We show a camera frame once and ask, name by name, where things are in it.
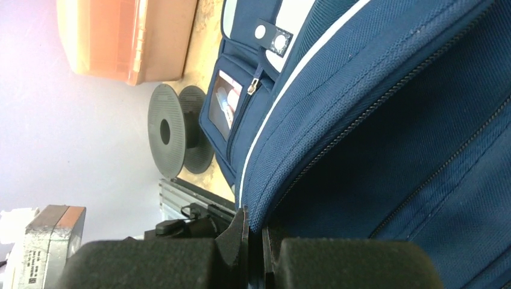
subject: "orange box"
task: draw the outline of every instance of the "orange box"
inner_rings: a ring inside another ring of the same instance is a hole
[[[137,85],[182,77],[197,0],[57,0],[71,69]]]

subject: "navy blue backpack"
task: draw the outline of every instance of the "navy blue backpack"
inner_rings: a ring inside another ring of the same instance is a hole
[[[511,288],[511,1],[290,1],[225,0],[200,116],[251,229],[411,241],[445,288]]]

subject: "black foam block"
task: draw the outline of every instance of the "black foam block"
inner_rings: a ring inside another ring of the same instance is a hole
[[[57,289],[217,288],[223,275],[214,239],[97,241],[69,258]]]
[[[444,286],[429,257],[412,243],[285,239],[277,288],[424,288]]]

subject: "gray wall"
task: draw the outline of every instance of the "gray wall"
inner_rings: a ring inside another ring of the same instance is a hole
[[[74,75],[55,0],[0,0],[0,210],[85,206],[84,241],[150,229],[160,220],[146,132],[155,86]]]

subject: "metal device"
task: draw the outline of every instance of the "metal device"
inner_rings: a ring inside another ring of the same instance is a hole
[[[178,219],[175,212],[191,219],[210,215],[223,231],[236,213],[234,203],[180,178],[161,179],[159,186],[160,211],[164,220]]]
[[[433,263],[412,243],[293,238],[278,225],[261,236],[248,222],[245,207],[216,238],[87,243],[56,289],[443,288]]]
[[[81,245],[86,209],[49,205],[25,229],[20,258],[9,258],[5,289],[55,288],[67,259]]]

